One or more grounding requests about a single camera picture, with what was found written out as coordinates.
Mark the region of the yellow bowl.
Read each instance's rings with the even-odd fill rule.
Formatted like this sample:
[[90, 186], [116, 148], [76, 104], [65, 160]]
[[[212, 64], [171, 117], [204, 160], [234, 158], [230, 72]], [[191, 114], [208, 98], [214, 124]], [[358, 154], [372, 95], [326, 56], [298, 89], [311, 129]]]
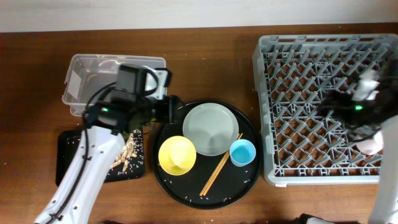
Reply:
[[170, 137], [159, 148], [159, 164], [170, 175], [186, 174], [194, 166], [196, 158], [195, 146], [183, 136]]

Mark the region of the blue cup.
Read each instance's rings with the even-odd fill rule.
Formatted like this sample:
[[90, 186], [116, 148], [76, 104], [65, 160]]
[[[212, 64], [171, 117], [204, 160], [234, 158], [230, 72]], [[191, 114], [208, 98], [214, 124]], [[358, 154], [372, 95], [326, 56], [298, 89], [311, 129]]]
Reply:
[[243, 167], [251, 163], [256, 157], [256, 148], [251, 141], [238, 139], [232, 143], [229, 154], [231, 162], [237, 167]]

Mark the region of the food scraps and rice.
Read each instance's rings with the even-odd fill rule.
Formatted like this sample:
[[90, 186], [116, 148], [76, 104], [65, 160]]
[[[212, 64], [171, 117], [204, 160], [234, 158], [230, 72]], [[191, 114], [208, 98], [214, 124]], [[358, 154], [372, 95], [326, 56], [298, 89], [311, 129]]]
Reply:
[[133, 130], [122, 149], [122, 152], [115, 158], [115, 161], [110, 166], [113, 170], [121, 168], [119, 174], [127, 174], [128, 171], [132, 171], [133, 168], [140, 168], [144, 166], [144, 143], [143, 143], [143, 132], [141, 129]]

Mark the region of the grey plate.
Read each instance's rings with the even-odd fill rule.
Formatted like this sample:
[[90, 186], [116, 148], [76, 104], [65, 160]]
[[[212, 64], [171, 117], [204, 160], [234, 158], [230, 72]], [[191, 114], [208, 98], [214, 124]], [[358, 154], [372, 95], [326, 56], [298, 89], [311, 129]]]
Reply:
[[218, 156], [228, 151], [237, 139], [239, 124], [227, 107], [218, 103], [202, 103], [187, 113], [182, 130], [197, 153]]

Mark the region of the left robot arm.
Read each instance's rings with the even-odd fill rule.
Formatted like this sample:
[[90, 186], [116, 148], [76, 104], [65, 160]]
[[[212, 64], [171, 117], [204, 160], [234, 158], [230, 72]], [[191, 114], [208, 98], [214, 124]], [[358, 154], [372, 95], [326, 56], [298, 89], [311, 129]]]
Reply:
[[87, 223], [104, 180], [133, 130], [151, 123], [173, 124], [181, 102], [168, 96], [172, 72], [123, 63], [116, 81], [97, 90], [81, 116], [76, 153], [36, 223]]

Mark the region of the pink cup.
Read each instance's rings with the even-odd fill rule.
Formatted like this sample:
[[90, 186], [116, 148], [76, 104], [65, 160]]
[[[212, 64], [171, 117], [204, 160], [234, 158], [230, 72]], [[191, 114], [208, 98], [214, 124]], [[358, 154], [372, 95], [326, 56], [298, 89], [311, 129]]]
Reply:
[[378, 131], [371, 139], [358, 142], [356, 144], [360, 152], [367, 155], [374, 155], [384, 147], [382, 131]]

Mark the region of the wooden chopstick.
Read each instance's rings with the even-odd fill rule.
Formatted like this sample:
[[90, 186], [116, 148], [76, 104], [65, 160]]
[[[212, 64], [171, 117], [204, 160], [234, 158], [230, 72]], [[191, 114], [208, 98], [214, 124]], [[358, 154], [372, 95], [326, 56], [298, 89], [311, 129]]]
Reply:
[[207, 194], [201, 198], [210, 199], [215, 197], [220, 200], [232, 200], [239, 197], [245, 189], [244, 175], [245, 171], [242, 171], [242, 167], [235, 166], [231, 162], [229, 155], [226, 164], [213, 182], [213, 185]]
[[208, 179], [207, 183], [205, 184], [204, 188], [201, 190], [199, 196], [205, 196], [207, 192], [209, 191], [210, 187], [213, 185], [213, 182], [217, 178], [218, 174], [221, 172], [223, 166], [226, 164], [226, 161], [228, 160], [230, 155], [230, 152], [227, 151], [220, 162], [218, 163], [216, 169], [213, 171], [211, 177]]

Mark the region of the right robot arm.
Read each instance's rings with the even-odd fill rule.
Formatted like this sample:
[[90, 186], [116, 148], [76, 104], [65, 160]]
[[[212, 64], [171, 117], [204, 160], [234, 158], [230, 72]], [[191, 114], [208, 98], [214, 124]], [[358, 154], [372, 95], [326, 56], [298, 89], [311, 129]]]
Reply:
[[354, 79], [353, 94], [329, 91], [318, 105], [318, 112], [342, 122], [354, 131], [375, 126], [372, 134], [356, 140], [367, 143], [365, 154], [382, 150], [376, 202], [368, 223], [397, 223], [397, 60], [392, 59], [380, 71], [368, 70]]

